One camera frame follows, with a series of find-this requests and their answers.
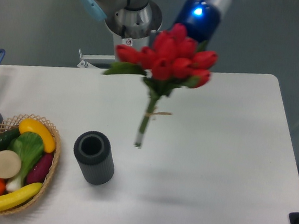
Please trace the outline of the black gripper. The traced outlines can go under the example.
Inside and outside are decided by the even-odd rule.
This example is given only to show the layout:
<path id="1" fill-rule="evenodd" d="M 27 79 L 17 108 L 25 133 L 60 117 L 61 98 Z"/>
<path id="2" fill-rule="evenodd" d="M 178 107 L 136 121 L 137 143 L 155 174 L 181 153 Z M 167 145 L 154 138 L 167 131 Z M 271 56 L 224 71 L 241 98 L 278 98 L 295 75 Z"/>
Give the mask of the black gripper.
<path id="1" fill-rule="evenodd" d="M 174 25 L 183 24 L 187 35 L 201 43 L 209 41 L 221 21 L 219 10 L 203 0 L 186 0 Z"/>

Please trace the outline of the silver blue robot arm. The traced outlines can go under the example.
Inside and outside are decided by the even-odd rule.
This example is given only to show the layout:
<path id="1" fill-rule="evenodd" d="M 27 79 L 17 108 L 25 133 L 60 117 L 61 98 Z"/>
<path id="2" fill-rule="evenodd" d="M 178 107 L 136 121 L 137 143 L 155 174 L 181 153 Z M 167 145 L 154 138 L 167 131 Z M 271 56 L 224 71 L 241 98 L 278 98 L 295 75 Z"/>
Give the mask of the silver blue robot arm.
<path id="1" fill-rule="evenodd" d="M 186 0 L 175 23 L 183 24 L 188 35 L 198 42 L 209 41 L 234 0 Z M 148 36 L 154 26 L 156 3 L 150 0 L 80 0 L 96 21 L 115 22 L 120 33 L 138 39 Z"/>

